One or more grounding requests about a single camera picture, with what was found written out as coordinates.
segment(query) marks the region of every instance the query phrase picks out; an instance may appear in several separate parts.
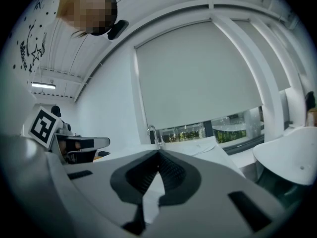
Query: person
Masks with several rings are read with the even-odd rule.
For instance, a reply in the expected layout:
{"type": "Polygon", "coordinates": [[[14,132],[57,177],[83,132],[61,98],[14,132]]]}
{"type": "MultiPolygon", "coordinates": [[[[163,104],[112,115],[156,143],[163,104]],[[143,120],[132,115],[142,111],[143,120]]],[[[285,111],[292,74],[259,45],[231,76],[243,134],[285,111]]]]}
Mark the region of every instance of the person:
{"type": "Polygon", "coordinates": [[[307,119],[306,126],[317,127],[317,108],[314,92],[309,92],[305,97],[307,119]]]}
{"type": "Polygon", "coordinates": [[[54,32],[57,21],[73,27],[80,37],[102,35],[116,19],[116,0],[33,0],[8,36],[0,55],[1,67],[14,70],[20,83],[31,91],[31,81],[46,51],[47,33],[54,32]]]}
{"type": "Polygon", "coordinates": [[[55,116],[57,116],[57,117],[61,117],[61,113],[60,113],[60,108],[59,108],[59,106],[52,106],[52,108],[51,108],[51,113],[53,114],[53,115],[55,115],[55,116]]]}

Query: black device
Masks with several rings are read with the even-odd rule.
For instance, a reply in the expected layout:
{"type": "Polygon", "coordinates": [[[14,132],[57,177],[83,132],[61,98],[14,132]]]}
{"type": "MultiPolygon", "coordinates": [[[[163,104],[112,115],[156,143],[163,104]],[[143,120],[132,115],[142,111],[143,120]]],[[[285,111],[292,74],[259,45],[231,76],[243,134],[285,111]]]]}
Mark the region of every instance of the black device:
{"type": "Polygon", "coordinates": [[[54,114],[55,116],[59,117],[59,118],[61,117],[59,106],[56,106],[56,105],[52,106],[51,113],[54,114]]]}
{"type": "Polygon", "coordinates": [[[107,33],[109,40],[118,38],[122,32],[129,26],[129,22],[126,20],[119,20],[118,23],[114,24],[111,30],[107,33]]]}

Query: black slot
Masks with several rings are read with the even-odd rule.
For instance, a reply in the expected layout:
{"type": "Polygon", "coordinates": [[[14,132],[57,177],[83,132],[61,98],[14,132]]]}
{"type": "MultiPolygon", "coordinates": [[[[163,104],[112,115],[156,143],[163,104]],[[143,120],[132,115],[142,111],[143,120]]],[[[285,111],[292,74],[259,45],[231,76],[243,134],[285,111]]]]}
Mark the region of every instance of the black slot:
{"type": "Polygon", "coordinates": [[[93,139],[80,140],[80,146],[81,146],[81,149],[94,148],[95,147],[94,140],[93,139]]]}
{"type": "Polygon", "coordinates": [[[271,220],[242,191],[232,192],[228,196],[254,232],[271,223],[271,220]]]}
{"type": "Polygon", "coordinates": [[[89,175],[92,175],[93,173],[89,170],[84,170],[84,171],[79,171],[79,172],[75,172],[75,173],[71,173],[71,174],[67,174],[69,179],[74,180],[74,179],[78,179],[78,178],[82,178],[82,177],[86,177],[89,175]]]}

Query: window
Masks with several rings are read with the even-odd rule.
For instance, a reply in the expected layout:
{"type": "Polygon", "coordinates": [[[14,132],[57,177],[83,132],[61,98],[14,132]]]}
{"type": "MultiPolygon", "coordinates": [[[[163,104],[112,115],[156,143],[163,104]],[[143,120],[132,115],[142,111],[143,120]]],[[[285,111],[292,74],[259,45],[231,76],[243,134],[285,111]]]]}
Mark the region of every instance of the window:
{"type": "Polygon", "coordinates": [[[182,142],[206,137],[203,122],[175,128],[160,129],[159,134],[163,137],[165,143],[182,142]]]}
{"type": "Polygon", "coordinates": [[[262,107],[214,119],[211,124],[222,148],[241,145],[264,134],[262,107]]]}
{"type": "MultiPolygon", "coordinates": [[[[160,129],[157,133],[165,143],[215,136],[219,146],[231,155],[264,142],[262,107],[205,122],[160,129]]],[[[154,143],[153,133],[150,138],[154,143]]]]}

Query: white wall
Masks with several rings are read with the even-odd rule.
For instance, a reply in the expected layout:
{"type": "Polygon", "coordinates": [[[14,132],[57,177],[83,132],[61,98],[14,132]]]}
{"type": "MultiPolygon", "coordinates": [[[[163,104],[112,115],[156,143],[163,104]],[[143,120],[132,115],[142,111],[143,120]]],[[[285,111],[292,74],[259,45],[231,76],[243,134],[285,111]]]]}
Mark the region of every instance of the white wall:
{"type": "Polygon", "coordinates": [[[45,109],[47,109],[49,112],[51,111],[51,108],[53,105],[57,105],[60,108],[60,113],[61,113],[61,119],[69,123],[71,125],[71,131],[72,133],[77,133],[77,135],[80,135],[80,126],[79,126],[79,119],[77,116],[77,105],[67,102],[67,101],[54,101],[54,104],[50,103],[47,104],[47,102],[43,101],[43,104],[36,104],[31,113],[28,115],[26,121],[24,122],[24,136],[30,137],[28,134],[29,128],[31,126],[31,123],[33,119],[35,118],[37,111],[39,110],[39,107],[42,106],[45,109]]]}
{"type": "MultiPolygon", "coordinates": [[[[309,70],[312,73],[312,76],[314,78],[314,83],[315,83],[315,89],[317,85],[317,51],[316,47],[314,45],[314,42],[312,41],[312,38],[305,28],[304,24],[300,21],[298,24],[295,26],[295,28],[291,31],[296,39],[300,42],[302,45],[302,48],[306,54],[305,58],[307,59],[309,70]]],[[[301,78],[303,87],[304,87],[304,92],[307,94],[307,92],[311,91],[312,89],[307,89],[305,86],[307,85],[306,78],[301,78]]]]}
{"type": "Polygon", "coordinates": [[[131,54],[123,45],[99,68],[77,102],[82,136],[108,137],[108,151],[140,144],[131,85],[131,54]]]}

